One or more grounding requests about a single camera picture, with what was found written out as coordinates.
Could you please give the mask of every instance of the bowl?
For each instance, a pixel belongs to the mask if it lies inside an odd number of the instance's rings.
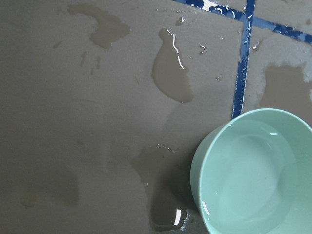
[[[312,233],[312,129],[289,112],[253,110],[212,131],[190,180],[210,234]]]

